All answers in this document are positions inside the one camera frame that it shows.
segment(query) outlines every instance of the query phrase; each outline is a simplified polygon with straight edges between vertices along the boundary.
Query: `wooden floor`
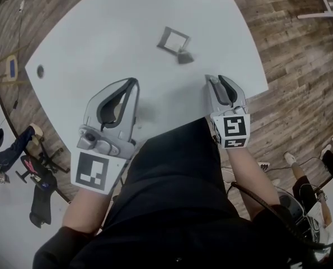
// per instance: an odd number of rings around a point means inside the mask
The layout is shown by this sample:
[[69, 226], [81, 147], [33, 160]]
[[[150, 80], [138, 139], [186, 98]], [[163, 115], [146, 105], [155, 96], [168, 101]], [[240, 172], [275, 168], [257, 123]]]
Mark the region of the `wooden floor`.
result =
[[[26, 0], [23, 14], [19, 14], [21, 0], [6, 0], [0, 6], [0, 57], [18, 47], [20, 33], [20, 45], [29, 45], [19, 56], [20, 65], [25, 65], [47, 33], [78, 1]], [[235, 1], [251, 30], [269, 85], [267, 92], [247, 101], [252, 114], [250, 151], [258, 160], [270, 162], [271, 168], [286, 166], [285, 151], [295, 154], [300, 163], [319, 156], [333, 136], [333, 19], [297, 19], [299, 14], [323, 11], [321, 0]], [[27, 79], [25, 72], [22, 78]], [[17, 88], [1, 88], [0, 93], [10, 112]], [[39, 124], [51, 151], [64, 146], [31, 86], [20, 86], [18, 107], [10, 118], [18, 133], [31, 122]], [[228, 166], [226, 152], [221, 154], [223, 166]], [[69, 166], [69, 162], [66, 150], [60, 163]], [[303, 168], [315, 185], [329, 176], [317, 159]], [[284, 189], [295, 182], [290, 170], [271, 171], [269, 177], [280, 178]], [[76, 189], [69, 184], [69, 176], [58, 173], [57, 178], [62, 192], [73, 198]], [[231, 191], [230, 197], [244, 215], [237, 192]]]

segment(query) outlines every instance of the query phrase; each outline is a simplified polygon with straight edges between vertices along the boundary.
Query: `white desk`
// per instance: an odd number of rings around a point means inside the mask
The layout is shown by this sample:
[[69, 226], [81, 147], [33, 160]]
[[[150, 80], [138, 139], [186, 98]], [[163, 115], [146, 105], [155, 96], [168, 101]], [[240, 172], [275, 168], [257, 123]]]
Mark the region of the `white desk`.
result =
[[[191, 37], [193, 63], [178, 65], [156, 47], [165, 26]], [[36, 74], [40, 64], [43, 79]], [[268, 89], [234, 0], [82, 0], [47, 35], [26, 70], [69, 149], [78, 142], [90, 98], [117, 80], [140, 83], [136, 141], [210, 114], [205, 74], [233, 79], [247, 98]]]

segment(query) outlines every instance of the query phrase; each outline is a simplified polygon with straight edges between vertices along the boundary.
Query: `black sleeve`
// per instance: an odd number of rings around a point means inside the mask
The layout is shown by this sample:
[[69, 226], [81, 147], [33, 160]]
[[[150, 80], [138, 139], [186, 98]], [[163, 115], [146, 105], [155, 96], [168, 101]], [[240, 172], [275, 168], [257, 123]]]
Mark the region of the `black sleeve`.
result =
[[[298, 232], [298, 230], [292, 216], [287, 208], [282, 205], [273, 205], [272, 208], [282, 217], [289, 227]], [[275, 216], [271, 211], [264, 209], [256, 215], [253, 223], [268, 235], [269, 240], [273, 240], [275, 246], [277, 246], [282, 252], [287, 252], [287, 255], [292, 259], [302, 259], [305, 254], [309, 253], [309, 249], [302, 244], [298, 239], [294, 237], [292, 233], [285, 227], [282, 221]]]
[[33, 269], [66, 268], [74, 256], [92, 239], [68, 227], [62, 227], [35, 254]]

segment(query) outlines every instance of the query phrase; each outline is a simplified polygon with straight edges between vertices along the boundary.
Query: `dark blue pants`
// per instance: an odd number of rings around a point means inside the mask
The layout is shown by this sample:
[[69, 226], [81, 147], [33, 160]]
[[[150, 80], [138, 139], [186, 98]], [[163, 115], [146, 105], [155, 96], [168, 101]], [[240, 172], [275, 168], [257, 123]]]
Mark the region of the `dark blue pants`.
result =
[[28, 142], [32, 140], [35, 134], [34, 129], [29, 126], [24, 132], [15, 140], [15, 142], [8, 149], [0, 152], [0, 173], [6, 173], [20, 157], [23, 150], [26, 148]]

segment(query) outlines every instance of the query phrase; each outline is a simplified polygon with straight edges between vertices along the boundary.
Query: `white marker cube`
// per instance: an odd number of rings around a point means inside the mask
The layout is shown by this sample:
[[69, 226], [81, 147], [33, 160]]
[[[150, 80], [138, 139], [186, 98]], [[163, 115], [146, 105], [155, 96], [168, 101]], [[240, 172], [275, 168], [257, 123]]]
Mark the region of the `white marker cube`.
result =
[[245, 115], [220, 115], [212, 118], [218, 143], [223, 149], [246, 147], [251, 134], [251, 117]]

